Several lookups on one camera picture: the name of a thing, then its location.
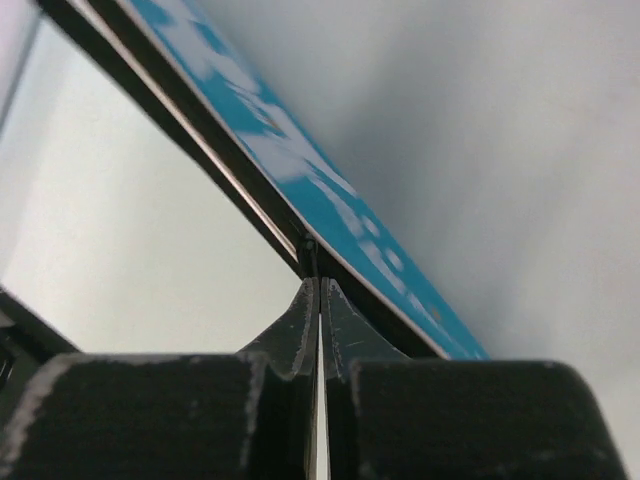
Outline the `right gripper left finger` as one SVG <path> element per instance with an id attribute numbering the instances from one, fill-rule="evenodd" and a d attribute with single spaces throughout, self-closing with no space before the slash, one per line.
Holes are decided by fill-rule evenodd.
<path id="1" fill-rule="evenodd" d="M 232 354 L 53 357 L 1 435 L 5 479 L 312 479 L 320 288 Z"/>

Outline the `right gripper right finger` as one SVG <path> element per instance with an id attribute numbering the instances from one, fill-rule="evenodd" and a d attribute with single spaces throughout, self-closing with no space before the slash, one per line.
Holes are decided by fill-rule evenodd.
<path id="1" fill-rule="evenodd" d="M 321 286 L 333 479 L 623 479 L 598 402 L 549 361 L 412 359 Z"/>

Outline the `blue racket bag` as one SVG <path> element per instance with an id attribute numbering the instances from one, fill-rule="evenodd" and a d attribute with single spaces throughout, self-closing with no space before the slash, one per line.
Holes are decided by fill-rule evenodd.
<path id="1" fill-rule="evenodd" d="M 298 275 L 317 271 L 404 353 L 487 352 L 199 1 L 41 8 L 225 192 Z"/>

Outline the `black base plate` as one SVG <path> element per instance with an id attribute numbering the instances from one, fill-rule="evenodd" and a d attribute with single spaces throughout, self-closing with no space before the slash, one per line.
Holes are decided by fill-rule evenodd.
<path id="1" fill-rule="evenodd" d="M 1 288 L 1 390 L 15 371 L 37 368 L 79 349 L 6 289 Z"/>

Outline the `left aluminium corner post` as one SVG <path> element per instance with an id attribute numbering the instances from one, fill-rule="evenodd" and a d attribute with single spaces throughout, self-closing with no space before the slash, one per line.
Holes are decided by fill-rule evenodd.
<path id="1" fill-rule="evenodd" d="M 1 129 L 31 53 L 40 17 L 33 1 L 1 0 Z"/>

